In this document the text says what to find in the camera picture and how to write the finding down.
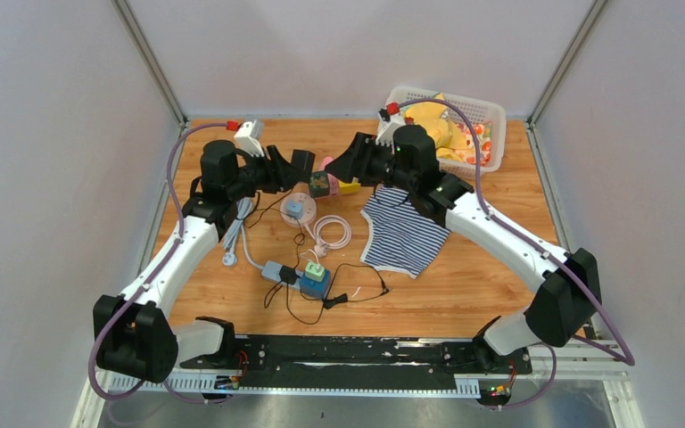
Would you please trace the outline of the pink round power strip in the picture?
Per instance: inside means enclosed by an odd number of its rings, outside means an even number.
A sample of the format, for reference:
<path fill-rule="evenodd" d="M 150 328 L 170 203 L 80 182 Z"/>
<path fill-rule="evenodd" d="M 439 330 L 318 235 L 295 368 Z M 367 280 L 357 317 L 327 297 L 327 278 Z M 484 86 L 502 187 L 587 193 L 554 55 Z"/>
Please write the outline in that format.
<path fill-rule="evenodd" d="M 301 219 L 294 219 L 286 214 L 285 208 L 287 203 L 290 201 L 301 202 L 303 204 L 304 214 Z M 310 195 L 308 195 L 307 193 L 298 192 L 287 195 L 281 201 L 279 211 L 282 220 L 288 226 L 306 227 L 311 225 L 317 217 L 318 206 L 316 200 L 312 198 Z"/>

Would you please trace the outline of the pink triangular power strip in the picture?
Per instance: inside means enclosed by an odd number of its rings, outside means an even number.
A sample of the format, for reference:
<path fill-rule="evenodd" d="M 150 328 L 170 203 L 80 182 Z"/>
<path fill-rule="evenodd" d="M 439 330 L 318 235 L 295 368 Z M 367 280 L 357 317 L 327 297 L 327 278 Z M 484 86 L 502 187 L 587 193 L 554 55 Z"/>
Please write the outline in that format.
<path fill-rule="evenodd" d="M 326 166 L 334 160 L 333 157 L 325 157 L 319 167 L 321 173 L 321 187 L 327 190 L 327 196 L 337 196 L 340 194 L 339 180 L 332 174 L 326 171 Z"/>

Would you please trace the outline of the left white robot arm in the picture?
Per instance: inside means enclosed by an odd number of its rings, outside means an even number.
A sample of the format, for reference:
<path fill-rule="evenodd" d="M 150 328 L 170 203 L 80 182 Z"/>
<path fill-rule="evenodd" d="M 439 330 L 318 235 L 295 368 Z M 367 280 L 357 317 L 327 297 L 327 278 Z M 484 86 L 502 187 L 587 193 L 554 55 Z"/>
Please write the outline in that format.
<path fill-rule="evenodd" d="M 238 202 L 308 182 L 314 160 L 314 153 L 305 150 L 294 150 L 286 160 L 274 145 L 248 152 L 228 140 L 207 143 L 201 175 L 192 182 L 168 241 L 133 283 L 96 301 L 89 371 L 101 368 L 162 383 L 193 358 L 206 358 L 216 368 L 231 366 L 238 348 L 232 323 L 197 317 L 173 328 L 171 309 L 195 269 L 237 221 Z"/>

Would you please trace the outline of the light blue small charger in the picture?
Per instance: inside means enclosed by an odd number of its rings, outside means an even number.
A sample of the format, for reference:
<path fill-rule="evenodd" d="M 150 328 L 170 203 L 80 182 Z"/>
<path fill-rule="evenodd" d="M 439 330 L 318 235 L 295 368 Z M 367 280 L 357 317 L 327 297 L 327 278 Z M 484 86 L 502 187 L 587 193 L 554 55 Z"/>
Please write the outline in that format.
<path fill-rule="evenodd" d="M 304 214 L 303 204 L 301 202 L 290 201 L 285 208 L 286 214 L 294 219 L 301 219 Z"/>

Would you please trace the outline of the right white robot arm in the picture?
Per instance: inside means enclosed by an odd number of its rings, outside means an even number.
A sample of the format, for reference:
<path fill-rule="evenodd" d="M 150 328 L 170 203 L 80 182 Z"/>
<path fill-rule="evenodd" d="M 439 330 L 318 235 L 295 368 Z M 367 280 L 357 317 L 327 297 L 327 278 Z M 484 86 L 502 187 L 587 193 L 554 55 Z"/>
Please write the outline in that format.
<path fill-rule="evenodd" d="M 565 346 L 595 314 L 601 297 L 594 255 L 548 243 L 491 209 L 478 188 L 440 169 L 433 139 L 422 127 L 396 129 L 390 145 L 358 133 L 325 170 L 344 182 L 406 191 L 419 214 L 478 244 L 534 293 L 526 309 L 477 334 L 474 360 L 483 371 L 498 371 L 510 353 L 536 343 Z"/>

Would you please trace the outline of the black adapter with cable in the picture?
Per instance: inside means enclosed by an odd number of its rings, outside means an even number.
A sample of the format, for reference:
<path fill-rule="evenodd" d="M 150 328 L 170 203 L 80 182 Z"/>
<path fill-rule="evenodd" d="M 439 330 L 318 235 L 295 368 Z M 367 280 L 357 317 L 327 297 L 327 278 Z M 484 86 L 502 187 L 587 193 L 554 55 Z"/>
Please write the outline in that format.
<path fill-rule="evenodd" d="M 285 290 L 285 309 L 288 314 L 303 325 L 316 325 L 329 309 L 349 303 L 363 303 L 376 300 L 392 291 L 392 288 L 379 272 L 373 267 L 363 264 L 341 263 L 333 270 L 330 270 L 321 265 L 319 259 L 314 256 L 311 260 L 307 260 L 311 264 L 311 271 L 307 269 L 308 264 L 305 265 L 304 269 L 300 269 L 301 261 L 303 260 L 301 246 L 306 242 L 307 237 L 310 237 L 310 233 L 306 231 L 304 226 L 299 226 L 298 232 L 293 237 L 296 264 L 292 267 L 271 261 L 267 261 L 263 265 L 255 264 L 256 268 L 260 268 L 262 276 L 273 283 L 264 296 L 262 302 L 264 309 L 268 309 L 276 295 L 281 290 Z M 343 268 L 346 267 L 371 270 L 379 282 L 379 293 L 360 299 L 346 292 L 333 295 L 332 291 L 338 276 Z M 318 303 L 318 314 L 313 321 L 302 319 L 295 314 L 291 306 L 291 291 L 296 291 L 304 300 Z"/>

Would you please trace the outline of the yellow power adapter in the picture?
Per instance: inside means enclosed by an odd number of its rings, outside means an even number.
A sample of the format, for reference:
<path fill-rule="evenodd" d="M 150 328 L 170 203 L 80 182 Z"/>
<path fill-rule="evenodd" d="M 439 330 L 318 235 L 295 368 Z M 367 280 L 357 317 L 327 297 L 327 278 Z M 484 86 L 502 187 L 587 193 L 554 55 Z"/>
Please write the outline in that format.
<path fill-rule="evenodd" d="M 348 195 L 358 192 L 361 189 L 361 184 L 359 182 L 345 183 L 340 182 L 338 185 L 338 190 L 340 195 Z"/>

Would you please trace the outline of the light blue power strip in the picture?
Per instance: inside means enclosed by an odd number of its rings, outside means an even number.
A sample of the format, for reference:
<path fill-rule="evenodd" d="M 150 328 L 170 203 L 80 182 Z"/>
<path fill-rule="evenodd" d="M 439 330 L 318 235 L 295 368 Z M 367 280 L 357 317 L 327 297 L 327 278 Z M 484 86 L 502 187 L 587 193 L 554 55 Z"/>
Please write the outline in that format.
<path fill-rule="evenodd" d="M 302 276 L 300 270 L 275 261 L 268 261 L 261 270 L 261 275 L 272 283 L 289 287 L 295 291 L 300 290 L 300 278 Z"/>

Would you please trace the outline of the dark green cube charger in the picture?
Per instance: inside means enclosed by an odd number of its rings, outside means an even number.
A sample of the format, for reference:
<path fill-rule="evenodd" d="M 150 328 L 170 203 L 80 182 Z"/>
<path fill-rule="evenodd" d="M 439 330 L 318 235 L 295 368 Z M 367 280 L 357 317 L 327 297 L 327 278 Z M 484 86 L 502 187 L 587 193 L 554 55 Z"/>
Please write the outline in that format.
<path fill-rule="evenodd" d="M 309 177 L 309 195 L 314 198 L 324 198 L 330 195 L 331 186 L 328 174 L 325 171 L 315 171 Z"/>

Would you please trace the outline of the blue cube charger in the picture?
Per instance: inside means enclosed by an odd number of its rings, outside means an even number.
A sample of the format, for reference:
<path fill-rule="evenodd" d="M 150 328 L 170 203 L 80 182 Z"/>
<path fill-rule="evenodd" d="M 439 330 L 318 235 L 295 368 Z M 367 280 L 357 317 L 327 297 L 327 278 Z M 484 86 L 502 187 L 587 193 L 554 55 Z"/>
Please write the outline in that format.
<path fill-rule="evenodd" d="M 300 278 L 300 292 L 305 296 L 314 300 L 324 300 L 330 289 L 331 273 L 328 269 L 325 270 L 324 275 L 315 280 L 304 273 Z"/>

